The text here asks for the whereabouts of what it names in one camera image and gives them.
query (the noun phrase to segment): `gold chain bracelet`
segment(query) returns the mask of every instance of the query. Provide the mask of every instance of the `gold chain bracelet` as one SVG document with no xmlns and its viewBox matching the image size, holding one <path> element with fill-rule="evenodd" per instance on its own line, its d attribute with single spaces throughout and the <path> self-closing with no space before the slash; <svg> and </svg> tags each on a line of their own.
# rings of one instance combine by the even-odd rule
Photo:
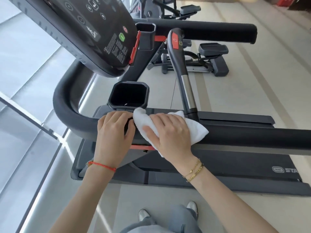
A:
<svg viewBox="0 0 311 233">
<path fill-rule="evenodd" d="M 201 164 L 201 167 L 195 172 L 195 174 L 193 174 L 189 179 L 187 179 L 187 182 L 192 181 L 192 179 L 195 178 L 195 176 L 202 170 L 203 167 L 204 165 Z"/>
<path fill-rule="evenodd" d="M 196 166 L 198 165 L 198 163 L 200 163 L 200 162 L 201 162 L 201 160 L 198 158 L 197 161 L 196 161 L 195 166 L 193 167 L 193 169 L 191 169 L 190 172 L 189 172 L 187 175 L 183 176 L 183 178 L 186 178 L 186 176 L 188 176 L 189 174 L 193 173 L 195 167 L 196 167 Z"/>
</svg>

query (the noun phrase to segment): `red box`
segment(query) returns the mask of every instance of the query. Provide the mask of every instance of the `red box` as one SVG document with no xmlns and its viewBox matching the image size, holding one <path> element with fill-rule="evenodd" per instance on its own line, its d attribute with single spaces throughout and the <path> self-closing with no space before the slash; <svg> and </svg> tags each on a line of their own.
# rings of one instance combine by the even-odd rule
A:
<svg viewBox="0 0 311 233">
<path fill-rule="evenodd" d="M 289 7 L 294 0 L 279 0 L 277 5 L 278 6 L 285 6 L 285 7 Z"/>
</svg>

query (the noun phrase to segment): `forearm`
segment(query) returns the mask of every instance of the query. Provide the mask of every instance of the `forearm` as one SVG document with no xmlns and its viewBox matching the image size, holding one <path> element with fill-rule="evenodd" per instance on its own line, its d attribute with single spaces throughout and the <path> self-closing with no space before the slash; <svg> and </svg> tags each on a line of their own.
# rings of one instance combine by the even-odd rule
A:
<svg viewBox="0 0 311 233">
<path fill-rule="evenodd" d="M 112 176 L 112 171 L 91 165 L 76 195 L 58 217 L 49 233 L 86 233 L 99 199 Z"/>
<path fill-rule="evenodd" d="M 190 163 L 195 163 L 196 160 L 196 157 L 192 157 L 188 164 L 180 166 L 178 171 L 182 175 L 187 174 L 193 167 Z M 265 219 L 205 167 L 191 181 L 191 184 L 208 202 L 228 233 L 277 233 Z"/>
</svg>

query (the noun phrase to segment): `red accent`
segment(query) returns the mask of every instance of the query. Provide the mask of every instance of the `red accent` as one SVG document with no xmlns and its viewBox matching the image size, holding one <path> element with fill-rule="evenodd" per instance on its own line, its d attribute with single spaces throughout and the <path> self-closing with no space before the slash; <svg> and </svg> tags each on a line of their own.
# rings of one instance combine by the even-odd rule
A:
<svg viewBox="0 0 311 233">
<path fill-rule="evenodd" d="M 278 6 L 285 6 L 285 7 L 289 7 L 294 0 L 279 0 L 277 5 Z"/>
<path fill-rule="evenodd" d="M 172 44 L 173 49 L 179 49 L 178 35 L 174 32 L 172 33 Z"/>
<path fill-rule="evenodd" d="M 155 150 L 151 145 L 131 145 L 133 150 Z"/>
<path fill-rule="evenodd" d="M 155 42 L 164 42 L 167 39 L 166 36 L 155 35 Z"/>
<path fill-rule="evenodd" d="M 135 56 L 136 56 L 136 52 L 139 46 L 139 39 L 140 39 L 140 35 L 141 35 L 141 31 L 138 31 L 137 33 L 137 37 L 136 37 L 136 43 L 135 46 L 133 47 L 132 53 L 131 53 L 131 59 L 130 62 L 128 63 L 129 65 L 131 65 L 134 62 Z"/>
<path fill-rule="evenodd" d="M 89 161 L 89 162 L 88 162 L 88 165 L 91 165 L 91 164 L 95 164 L 95 165 L 98 165 L 98 166 L 107 168 L 107 169 L 109 169 L 109 170 L 111 170 L 111 171 L 114 171 L 114 172 L 116 172 L 116 170 L 117 170 L 117 168 L 115 168 L 115 167 L 109 167 L 109 166 L 103 165 L 103 164 L 101 164 L 101 163 L 96 163 L 96 162 L 93 162 L 93 161 Z"/>
</svg>

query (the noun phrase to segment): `white shoe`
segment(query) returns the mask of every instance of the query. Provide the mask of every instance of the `white shoe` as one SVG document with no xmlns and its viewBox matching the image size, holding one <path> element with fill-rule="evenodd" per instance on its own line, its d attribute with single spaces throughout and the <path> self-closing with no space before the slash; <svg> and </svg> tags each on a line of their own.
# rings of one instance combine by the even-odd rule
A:
<svg viewBox="0 0 311 233">
<path fill-rule="evenodd" d="M 145 210 L 145 209 L 141 209 L 138 212 L 138 220 L 141 222 L 142 220 L 144 220 L 146 217 L 150 216 L 150 214 Z"/>
<path fill-rule="evenodd" d="M 192 210 L 195 212 L 196 217 L 199 216 L 199 212 L 198 212 L 198 210 L 197 210 L 197 205 L 196 205 L 196 203 L 195 203 L 194 201 L 190 201 L 190 202 L 187 204 L 187 207 L 186 207 L 186 208 L 192 209 Z"/>
</svg>

